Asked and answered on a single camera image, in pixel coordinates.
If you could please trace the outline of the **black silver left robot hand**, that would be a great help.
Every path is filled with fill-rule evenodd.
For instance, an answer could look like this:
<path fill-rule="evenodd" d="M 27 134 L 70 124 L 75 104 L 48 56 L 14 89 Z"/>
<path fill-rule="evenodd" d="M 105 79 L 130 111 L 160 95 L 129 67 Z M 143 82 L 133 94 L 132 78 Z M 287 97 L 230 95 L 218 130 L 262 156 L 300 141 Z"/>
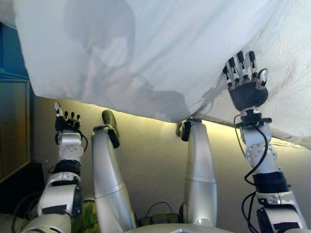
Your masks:
<path fill-rule="evenodd" d="M 79 114 L 76 117 L 74 112 L 71 112 L 71 117 L 69 117 L 67 111 L 63 114 L 61 105 L 58 102 L 54 103 L 54 110 L 56 114 L 55 130 L 57 132 L 62 132 L 64 130 L 79 132 L 81 118 Z"/>

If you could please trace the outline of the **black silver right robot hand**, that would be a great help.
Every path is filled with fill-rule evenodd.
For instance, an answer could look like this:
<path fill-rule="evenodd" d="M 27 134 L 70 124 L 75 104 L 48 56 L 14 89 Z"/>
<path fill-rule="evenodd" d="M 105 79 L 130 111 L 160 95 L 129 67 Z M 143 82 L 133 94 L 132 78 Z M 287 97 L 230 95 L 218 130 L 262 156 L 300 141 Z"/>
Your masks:
<path fill-rule="evenodd" d="M 238 111 L 260 107 L 267 101 L 268 69 L 258 70 L 253 51 L 248 53 L 247 61 L 244 53 L 239 51 L 236 57 L 228 60 L 222 74 L 231 100 Z"/>

